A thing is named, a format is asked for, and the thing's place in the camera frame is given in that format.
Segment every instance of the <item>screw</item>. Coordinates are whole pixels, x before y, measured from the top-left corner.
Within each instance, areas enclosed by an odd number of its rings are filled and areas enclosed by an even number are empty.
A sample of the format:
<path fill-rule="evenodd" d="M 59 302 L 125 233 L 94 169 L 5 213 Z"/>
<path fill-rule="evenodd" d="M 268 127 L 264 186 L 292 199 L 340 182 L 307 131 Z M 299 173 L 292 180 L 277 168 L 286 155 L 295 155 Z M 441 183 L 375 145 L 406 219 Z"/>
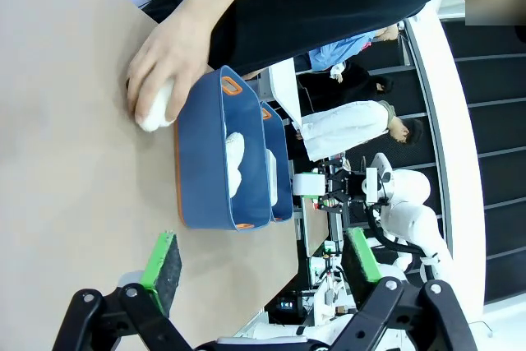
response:
<path fill-rule="evenodd" d="M 385 286 L 386 286 L 388 289 L 390 289 L 391 291 L 394 291 L 394 290 L 398 287 L 398 285 L 396 284 L 396 282 L 394 282 L 392 279 L 390 279 L 389 281 L 387 281 L 387 282 L 385 283 Z"/>
<path fill-rule="evenodd" d="M 128 296 L 129 298 L 133 298 L 133 297 L 137 296 L 137 290 L 135 288 L 127 289 L 126 296 Z"/>
<path fill-rule="evenodd" d="M 431 292 L 438 294 L 442 292 L 442 287 L 439 284 L 433 284 L 431 286 Z"/>

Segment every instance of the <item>blue bin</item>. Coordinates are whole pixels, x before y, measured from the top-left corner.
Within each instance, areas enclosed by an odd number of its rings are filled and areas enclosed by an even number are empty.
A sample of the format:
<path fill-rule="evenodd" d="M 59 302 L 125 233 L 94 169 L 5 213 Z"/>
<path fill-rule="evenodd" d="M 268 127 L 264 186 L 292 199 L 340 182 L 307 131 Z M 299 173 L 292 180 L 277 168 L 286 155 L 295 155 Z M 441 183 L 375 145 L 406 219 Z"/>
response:
<path fill-rule="evenodd" d="M 278 202 L 272 207 L 274 221 L 286 221 L 293 216 L 293 191 L 288 173 L 288 154 L 285 129 L 281 117 L 267 104 L 261 103 L 266 148 L 276 158 Z"/>
<path fill-rule="evenodd" d="M 241 185 L 228 194 L 224 124 L 239 132 L 245 154 Z M 175 123 L 178 209 L 195 229 L 248 230 L 271 219 L 265 134 L 254 91 L 229 67 L 203 76 L 191 89 Z"/>

